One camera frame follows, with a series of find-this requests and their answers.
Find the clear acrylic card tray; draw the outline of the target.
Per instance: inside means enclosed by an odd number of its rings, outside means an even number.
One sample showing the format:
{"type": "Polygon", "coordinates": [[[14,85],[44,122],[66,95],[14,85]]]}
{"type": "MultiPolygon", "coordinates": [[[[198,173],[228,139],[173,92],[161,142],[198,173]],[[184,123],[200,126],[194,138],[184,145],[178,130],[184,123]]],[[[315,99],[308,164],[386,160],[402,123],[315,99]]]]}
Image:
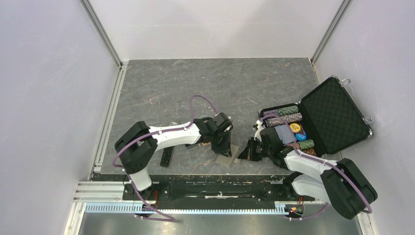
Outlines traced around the clear acrylic card tray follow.
{"type": "Polygon", "coordinates": [[[185,144],[185,147],[187,149],[193,149],[193,148],[204,147],[204,146],[209,146],[209,145],[211,145],[210,142],[208,143],[201,142],[201,143],[195,143],[195,144],[185,144]]]}

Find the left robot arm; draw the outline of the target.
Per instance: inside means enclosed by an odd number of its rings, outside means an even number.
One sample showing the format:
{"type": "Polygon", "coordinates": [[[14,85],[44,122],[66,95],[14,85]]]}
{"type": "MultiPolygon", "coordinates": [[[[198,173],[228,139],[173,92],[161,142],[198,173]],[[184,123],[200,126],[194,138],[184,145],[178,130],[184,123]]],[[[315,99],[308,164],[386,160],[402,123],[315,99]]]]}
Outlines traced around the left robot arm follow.
{"type": "Polygon", "coordinates": [[[177,145],[209,143],[215,154],[231,157],[231,131],[233,124],[224,113],[214,117],[196,118],[187,123],[155,127],[144,121],[136,122],[114,147],[119,167],[135,188],[141,199],[149,199],[154,193],[147,165],[154,153],[177,145]]]}

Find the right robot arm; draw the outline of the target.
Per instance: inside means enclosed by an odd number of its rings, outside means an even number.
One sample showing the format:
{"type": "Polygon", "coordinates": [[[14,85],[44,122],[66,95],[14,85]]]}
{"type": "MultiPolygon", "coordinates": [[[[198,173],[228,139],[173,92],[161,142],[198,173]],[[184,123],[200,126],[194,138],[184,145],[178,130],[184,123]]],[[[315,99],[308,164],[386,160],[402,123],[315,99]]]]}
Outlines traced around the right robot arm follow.
{"type": "Polygon", "coordinates": [[[306,154],[298,144],[284,145],[276,130],[265,128],[250,137],[239,159],[258,162],[270,159],[277,167],[292,172],[283,180],[283,195],[289,200],[312,197],[331,205],[346,219],[372,213],[371,203],[378,194],[350,159],[324,160],[306,154]]]}

